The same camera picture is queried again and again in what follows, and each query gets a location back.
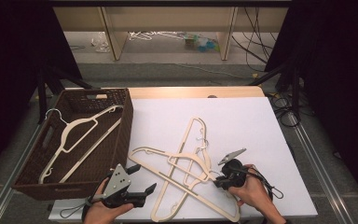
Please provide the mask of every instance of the hand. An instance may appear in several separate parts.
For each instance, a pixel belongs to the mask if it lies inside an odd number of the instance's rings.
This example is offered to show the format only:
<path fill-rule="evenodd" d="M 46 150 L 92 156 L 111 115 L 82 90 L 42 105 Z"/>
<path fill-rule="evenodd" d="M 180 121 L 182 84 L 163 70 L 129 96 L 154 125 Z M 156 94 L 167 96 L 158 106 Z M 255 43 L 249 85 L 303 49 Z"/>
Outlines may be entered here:
<path fill-rule="evenodd" d="M 252 168 L 253 165 L 245 165 L 250 168 L 249 172 L 255 174 L 255 170 Z M 228 192 L 234 194 L 240 198 L 238 206 L 242 206 L 244 203 L 254 207 L 263 214 L 264 217 L 270 223 L 285 223 L 286 220 L 281 216 L 278 209 L 272 203 L 269 198 L 264 185 L 259 179 L 252 175 L 247 175 L 245 183 L 240 188 L 230 187 Z"/>
<path fill-rule="evenodd" d="M 103 183 L 98 187 L 96 194 L 103 193 L 103 186 L 105 186 L 106 178 Z M 112 223 L 116 217 L 130 211 L 133 208 L 132 203 L 122 204 L 120 207 L 117 208 L 108 208 L 103 205 L 102 202 L 97 202 L 92 205 L 89 209 L 88 213 L 86 214 L 84 223 L 85 224 L 110 224 Z"/>

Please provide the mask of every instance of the metal rail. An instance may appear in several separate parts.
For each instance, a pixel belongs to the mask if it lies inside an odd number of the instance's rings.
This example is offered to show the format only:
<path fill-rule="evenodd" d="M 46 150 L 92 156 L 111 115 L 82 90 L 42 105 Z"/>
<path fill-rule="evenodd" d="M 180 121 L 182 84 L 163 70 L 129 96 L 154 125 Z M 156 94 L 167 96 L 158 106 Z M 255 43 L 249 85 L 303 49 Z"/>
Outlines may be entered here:
<path fill-rule="evenodd" d="M 0 192 L 0 219 L 1 219 L 2 215 L 5 213 L 7 205 L 10 202 L 10 199 L 14 193 L 14 189 L 11 188 L 11 185 L 12 185 L 13 181 L 15 180 L 15 178 L 17 177 L 18 173 L 20 172 L 26 158 L 28 157 L 28 154 L 31 151 L 32 145 L 34 144 L 34 140 L 36 139 L 37 134 L 39 133 L 40 127 L 41 127 L 40 124 L 36 126 L 36 129 L 34 130 L 34 134 L 31 137 L 31 140 L 28 142 L 27 147 L 22 152 L 19 161 L 17 162 L 16 166 L 13 169 L 13 172 L 11 173 L 6 184 L 3 186 L 3 188 Z"/>
<path fill-rule="evenodd" d="M 289 119 L 293 124 L 296 123 L 296 117 L 293 114 L 289 115 Z M 353 219 L 351 218 L 351 214 L 348 211 L 347 205 L 342 200 L 342 197 L 340 196 L 337 187 L 330 178 L 330 175 L 327 173 L 324 164 L 319 158 L 315 147 L 310 141 L 310 138 L 308 137 L 307 132 L 305 131 L 301 123 L 299 123 L 298 126 L 295 128 L 295 131 L 298 139 L 301 142 L 302 147 L 304 148 L 304 151 L 307 154 L 310 164 L 315 174 L 317 175 L 319 182 L 321 183 L 324 193 L 329 200 L 331 206 L 333 207 L 334 212 L 336 213 L 339 223 L 354 223 Z"/>

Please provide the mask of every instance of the wicker basket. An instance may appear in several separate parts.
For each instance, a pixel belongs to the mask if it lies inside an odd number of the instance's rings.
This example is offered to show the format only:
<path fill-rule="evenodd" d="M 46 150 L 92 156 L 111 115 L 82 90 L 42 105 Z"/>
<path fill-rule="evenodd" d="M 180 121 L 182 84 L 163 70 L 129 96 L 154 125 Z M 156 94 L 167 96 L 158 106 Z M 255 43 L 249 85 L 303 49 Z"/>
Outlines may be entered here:
<path fill-rule="evenodd" d="M 41 201 L 90 196 L 110 168 L 116 167 L 119 163 L 126 165 L 133 116 L 129 91 L 127 89 L 63 91 L 54 106 L 62 113 L 62 119 L 70 123 L 76 119 L 90 118 L 111 105 L 124 105 L 124 108 L 98 117 L 98 125 L 71 152 L 61 152 L 51 166 L 53 168 L 51 175 L 44 179 L 43 184 L 38 184 L 39 176 L 61 144 L 62 131 L 66 127 L 66 124 L 60 120 L 58 112 L 49 112 L 12 188 Z M 84 153 L 120 118 L 120 124 L 107 135 L 75 172 L 64 183 L 59 183 Z M 73 146 L 94 124 L 94 121 L 89 121 L 76 125 L 68 133 L 64 148 Z"/>

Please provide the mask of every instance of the hanger hook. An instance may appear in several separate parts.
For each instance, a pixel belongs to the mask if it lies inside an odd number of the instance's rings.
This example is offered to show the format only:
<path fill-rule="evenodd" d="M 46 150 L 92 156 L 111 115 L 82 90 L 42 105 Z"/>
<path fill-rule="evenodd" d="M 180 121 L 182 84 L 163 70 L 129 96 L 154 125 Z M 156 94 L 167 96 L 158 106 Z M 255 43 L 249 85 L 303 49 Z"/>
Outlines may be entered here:
<path fill-rule="evenodd" d="M 206 140 L 206 138 L 198 137 L 197 140 L 203 140 L 203 142 L 205 143 L 205 147 L 200 147 L 200 149 L 205 149 L 209 146 L 209 142 L 208 140 Z"/>
<path fill-rule="evenodd" d="M 45 119 L 48 118 L 48 112 L 53 111 L 53 110 L 57 111 L 60 114 L 60 120 L 62 120 L 62 122 L 64 122 L 67 125 L 68 123 L 65 120 L 63 120 L 63 118 L 62 118 L 61 111 L 56 108 L 51 108 L 50 110 L 46 111 Z"/>

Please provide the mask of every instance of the white plastic hanger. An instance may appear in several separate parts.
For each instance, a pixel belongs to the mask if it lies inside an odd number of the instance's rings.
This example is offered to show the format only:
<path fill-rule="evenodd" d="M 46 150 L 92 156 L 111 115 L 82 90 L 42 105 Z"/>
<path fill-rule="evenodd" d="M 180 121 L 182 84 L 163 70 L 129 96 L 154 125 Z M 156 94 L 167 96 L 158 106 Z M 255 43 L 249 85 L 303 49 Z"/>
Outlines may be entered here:
<path fill-rule="evenodd" d="M 201 125 L 201 135 L 202 137 L 197 138 L 198 140 L 202 140 L 200 147 L 195 147 L 193 153 L 187 153 L 183 152 L 184 145 L 187 141 L 188 135 L 190 133 L 190 130 L 193 126 L 194 121 L 197 121 Z M 228 194 L 229 199 L 235 204 L 235 215 L 232 216 L 229 212 L 225 211 L 224 209 L 220 208 L 219 206 L 215 205 L 214 203 L 211 203 L 209 200 L 205 199 L 201 195 L 199 195 L 197 192 L 194 192 L 192 189 L 199 184 L 200 182 L 207 182 L 207 181 L 214 181 L 214 176 L 211 175 L 211 159 L 207 153 L 206 147 L 208 146 L 208 141 L 206 140 L 206 125 L 204 121 L 200 118 L 192 118 L 189 124 L 187 125 L 187 129 L 185 132 L 185 135 L 183 137 L 182 143 L 179 145 L 179 149 L 177 153 L 171 153 L 162 151 L 159 149 L 155 149 L 152 147 L 138 147 L 134 149 L 132 152 L 129 153 L 130 160 L 137 162 L 138 164 L 141 164 L 145 169 L 151 171 L 155 175 L 160 176 L 163 178 L 164 184 L 162 186 L 161 192 L 158 196 L 158 199 L 156 200 L 155 206 L 153 207 L 151 218 L 155 222 L 161 222 L 161 221 L 168 221 L 172 219 L 177 212 L 180 210 L 182 205 L 184 204 L 186 198 L 188 195 L 193 196 L 200 202 L 206 204 L 210 208 L 212 208 L 217 213 L 221 214 L 222 216 L 228 218 L 229 220 L 233 222 L 237 222 L 240 219 L 240 208 L 237 206 L 237 200 L 235 197 L 231 194 Z M 139 152 L 145 152 L 146 154 L 158 154 L 167 157 L 167 163 L 171 165 L 171 168 L 167 174 L 163 174 L 161 171 L 153 167 L 152 165 L 149 165 L 142 160 L 139 160 L 134 155 Z M 190 161 L 189 165 L 187 167 L 182 167 L 178 165 L 178 161 L 180 159 L 188 160 Z M 194 164 L 194 162 L 201 168 L 202 172 L 199 175 L 195 175 L 191 172 L 191 168 Z M 175 169 L 180 169 L 185 173 L 185 177 L 183 179 L 183 183 L 179 183 L 178 181 L 172 179 L 172 174 Z M 172 184 L 182 190 L 184 192 L 183 196 L 181 197 L 180 201 L 172 208 L 172 211 L 170 214 L 168 214 L 165 217 L 158 217 L 157 212 L 158 208 L 161 204 L 161 201 L 164 197 L 164 194 L 166 192 L 167 187 Z"/>
<path fill-rule="evenodd" d="M 46 116 L 47 116 L 48 112 L 50 112 L 50 111 L 58 111 L 60 113 L 60 120 L 62 120 L 66 124 L 66 127 L 62 131 L 61 144 L 60 144 L 59 148 L 54 153 L 54 155 L 50 159 L 50 161 L 48 162 L 48 165 L 45 167 L 45 169 L 43 170 L 42 174 L 39 176 L 39 184 L 43 184 L 44 179 L 47 176 L 51 175 L 51 170 L 53 169 L 51 166 L 57 160 L 57 158 L 59 157 L 60 153 L 62 153 L 62 152 L 64 152 L 64 153 L 71 152 L 98 125 L 98 120 L 97 120 L 98 117 L 100 117 L 101 115 L 103 115 L 105 113 L 108 113 L 108 112 L 114 112 L 116 110 L 116 108 L 123 108 L 123 105 L 109 106 L 105 110 L 101 111 L 100 113 L 98 113 L 98 114 L 96 114 L 96 115 L 94 115 L 94 116 L 92 116 L 92 117 L 90 117 L 88 119 L 76 119 L 76 120 L 74 120 L 74 121 L 72 121 L 70 123 L 67 123 L 65 120 L 62 119 L 62 114 L 61 114 L 60 110 L 58 110 L 56 108 L 48 110 L 46 112 Z M 94 125 L 92 125 L 92 127 L 83 136 L 81 136 L 79 138 L 79 140 L 77 140 L 77 142 L 74 143 L 73 146 L 71 146 L 69 149 L 65 149 L 64 146 L 65 146 L 65 143 L 66 143 L 66 138 L 68 136 L 68 133 L 71 132 L 72 129 L 75 128 L 75 126 L 77 126 L 77 125 L 79 125 L 81 123 L 89 122 L 89 121 L 94 121 Z"/>

